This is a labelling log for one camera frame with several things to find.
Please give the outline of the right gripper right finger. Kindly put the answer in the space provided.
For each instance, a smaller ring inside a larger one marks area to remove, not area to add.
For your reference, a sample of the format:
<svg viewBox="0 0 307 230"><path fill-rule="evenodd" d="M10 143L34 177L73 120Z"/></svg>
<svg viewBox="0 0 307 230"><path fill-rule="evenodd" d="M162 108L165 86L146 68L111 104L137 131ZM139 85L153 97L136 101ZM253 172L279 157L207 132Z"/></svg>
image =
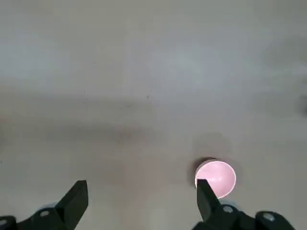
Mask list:
<svg viewBox="0 0 307 230"><path fill-rule="evenodd" d="M294 230L281 214L259 211L254 217L229 204L221 204L205 179L197 181L197 205L203 221L195 230Z"/></svg>

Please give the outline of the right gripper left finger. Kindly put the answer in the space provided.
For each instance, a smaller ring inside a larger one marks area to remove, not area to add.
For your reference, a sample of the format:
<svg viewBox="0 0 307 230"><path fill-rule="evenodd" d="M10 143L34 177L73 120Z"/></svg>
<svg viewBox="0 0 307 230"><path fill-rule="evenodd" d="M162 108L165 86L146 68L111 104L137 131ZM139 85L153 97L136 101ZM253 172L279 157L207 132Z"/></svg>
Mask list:
<svg viewBox="0 0 307 230"><path fill-rule="evenodd" d="M14 216L1 216L2 230L73 230L88 207L88 187L77 181L54 207L43 208L17 222Z"/></svg>

